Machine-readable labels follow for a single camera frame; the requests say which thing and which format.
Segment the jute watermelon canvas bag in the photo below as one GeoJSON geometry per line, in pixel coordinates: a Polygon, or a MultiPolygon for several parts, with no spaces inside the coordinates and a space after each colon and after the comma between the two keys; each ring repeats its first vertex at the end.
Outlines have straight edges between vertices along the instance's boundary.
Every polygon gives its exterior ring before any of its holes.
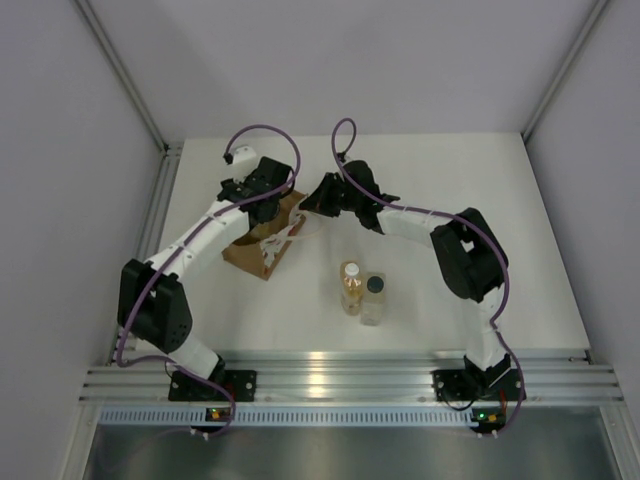
{"type": "Polygon", "coordinates": [[[308,194],[294,191],[281,199],[276,217],[235,240],[223,251],[223,259],[246,273],[268,280],[292,243],[313,238],[324,228],[318,215],[300,209],[307,197],[308,194]]]}

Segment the white cap bottle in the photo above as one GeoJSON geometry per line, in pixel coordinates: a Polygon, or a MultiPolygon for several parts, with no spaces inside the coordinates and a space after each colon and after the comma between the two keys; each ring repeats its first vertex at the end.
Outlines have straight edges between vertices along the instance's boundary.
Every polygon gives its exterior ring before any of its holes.
{"type": "Polygon", "coordinates": [[[364,295],[363,275],[359,265],[353,261],[343,262],[340,268],[341,305],[346,314],[360,313],[364,295]]]}

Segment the clear bottle dark cap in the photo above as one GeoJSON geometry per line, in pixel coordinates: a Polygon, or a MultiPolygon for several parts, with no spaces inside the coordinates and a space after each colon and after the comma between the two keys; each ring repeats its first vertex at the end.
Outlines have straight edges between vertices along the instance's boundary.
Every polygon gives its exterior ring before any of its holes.
{"type": "Polygon", "coordinates": [[[386,305],[386,275],[381,272],[369,272],[364,282],[361,301],[360,320],[367,326],[380,324],[386,305]]]}

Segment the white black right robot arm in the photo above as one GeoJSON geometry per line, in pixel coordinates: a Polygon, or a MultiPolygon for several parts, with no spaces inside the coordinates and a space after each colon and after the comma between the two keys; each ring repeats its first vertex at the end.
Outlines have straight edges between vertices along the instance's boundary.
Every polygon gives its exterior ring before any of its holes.
{"type": "Polygon", "coordinates": [[[478,210],[429,212],[401,207],[399,199],[380,190],[365,161],[354,160],[327,173],[300,209],[331,218],[352,212],[367,230],[431,247],[445,285],[465,305],[467,340],[464,367],[442,381],[437,395],[446,402],[495,397],[512,372],[498,324],[508,259],[478,210]]]}

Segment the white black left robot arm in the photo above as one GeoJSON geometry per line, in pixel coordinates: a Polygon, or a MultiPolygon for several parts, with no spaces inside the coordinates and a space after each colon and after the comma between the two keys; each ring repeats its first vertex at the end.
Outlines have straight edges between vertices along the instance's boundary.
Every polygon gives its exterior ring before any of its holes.
{"type": "Polygon", "coordinates": [[[115,362],[133,366],[124,357],[128,336],[151,344],[158,351],[153,360],[174,367],[182,401],[233,398],[225,390],[224,359],[194,332],[186,281],[252,228],[273,220],[299,172],[298,166],[269,157],[226,153],[224,158],[234,172],[204,215],[164,250],[144,261],[132,259],[121,271],[115,362]]]}

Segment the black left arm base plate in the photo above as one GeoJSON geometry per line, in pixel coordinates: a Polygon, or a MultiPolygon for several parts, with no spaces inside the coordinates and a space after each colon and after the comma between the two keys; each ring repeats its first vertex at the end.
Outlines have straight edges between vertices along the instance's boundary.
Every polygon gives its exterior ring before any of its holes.
{"type": "MultiPolygon", "coordinates": [[[[236,402],[253,402],[257,386],[255,370],[227,370],[219,385],[236,402]]],[[[215,402],[225,401],[226,397],[216,389],[194,380],[180,371],[174,371],[168,392],[172,402],[215,402]]]]}

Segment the left aluminium corner post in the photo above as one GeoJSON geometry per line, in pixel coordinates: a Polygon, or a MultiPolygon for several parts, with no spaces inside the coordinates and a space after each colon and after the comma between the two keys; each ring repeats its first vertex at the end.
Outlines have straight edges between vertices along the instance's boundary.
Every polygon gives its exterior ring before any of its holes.
{"type": "Polygon", "coordinates": [[[116,81],[119,83],[125,97],[141,120],[152,142],[160,152],[165,152],[168,149],[167,142],[92,2],[87,0],[71,0],[71,4],[77,10],[81,20],[97,43],[116,81]]]}

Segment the aluminium corner post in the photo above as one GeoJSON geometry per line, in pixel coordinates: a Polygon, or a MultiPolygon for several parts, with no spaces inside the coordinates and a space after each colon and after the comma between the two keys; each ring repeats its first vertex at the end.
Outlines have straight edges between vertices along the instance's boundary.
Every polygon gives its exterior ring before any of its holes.
{"type": "Polygon", "coordinates": [[[579,63],[591,38],[597,31],[612,4],[613,1],[610,0],[597,0],[589,3],[589,9],[584,19],[580,21],[578,28],[570,37],[570,42],[562,51],[562,55],[553,74],[549,78],[539,99],[536,101],[535,108],[532,110],[531,115],[528,117],[521,131],[521,138],[524,145],[529,143],[539,129],[541,122],[570,79],[573,70],[579,63]]]}
{"type": "Polygon", "coordinates": [[[125,97],[141,120],[152,142],[160,152],[165,152],[168,149],[167,142],[92,2],[87,0],[71,0],[71,4],[77,10],[81,20],[97,43],[116,81],[119,83],[125,97]]]}

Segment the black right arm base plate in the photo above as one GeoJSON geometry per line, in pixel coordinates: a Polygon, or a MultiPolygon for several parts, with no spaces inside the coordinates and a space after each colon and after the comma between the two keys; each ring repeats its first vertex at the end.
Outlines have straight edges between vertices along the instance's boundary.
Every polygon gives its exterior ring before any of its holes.
{"type": "Polygon", "coordinates": [[[469,403],[471,401],[518,400],[522,381],[515,369],[509,370],[492,386],[482,386],[463,369],[441,369],[432,374],[436,398],[441,402],[469,403]]]}

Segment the aluminium front rail frame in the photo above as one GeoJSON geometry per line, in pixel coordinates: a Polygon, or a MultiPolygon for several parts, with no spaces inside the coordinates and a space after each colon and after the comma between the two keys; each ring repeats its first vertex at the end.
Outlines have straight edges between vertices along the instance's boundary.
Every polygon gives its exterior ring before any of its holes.
{"type": "MultiPolygon", "coordinates": [[[[230,369],[257,373],[259,404],[432,404],[433,375],[457,368],[460,353],[231,352],[230,369]]],[[[525,352],[520,357],[530,406],[607,405],[623,401],[614,369],[589,361],[585,352],[525,352]]],[[[84,404],[150,404],[168,400],[169,378],[160,364],[88,370],[84,404]]]]}

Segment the right aluminium corner post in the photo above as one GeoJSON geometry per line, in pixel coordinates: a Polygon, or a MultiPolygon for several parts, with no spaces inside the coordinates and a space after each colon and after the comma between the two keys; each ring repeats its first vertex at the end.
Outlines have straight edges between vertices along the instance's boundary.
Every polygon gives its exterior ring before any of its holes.
{"type": "Polygon", "coordinates": [[[521,138],[524,145],[529,143],[539,129],[541,122],[570,79],[573,70],[579,63],[591,38],[597,31],[612,4],[613,1],[610,0],[597,0],[589,3],[589,9],[584,19],[580,21],[578,28],[570,37],[570,42],[562,51],[562,55],[553,74],[549,78],[539,99],[536,101],[535,108],[532,110],[531,115],[528,117],[521,131],[521,138]]]}

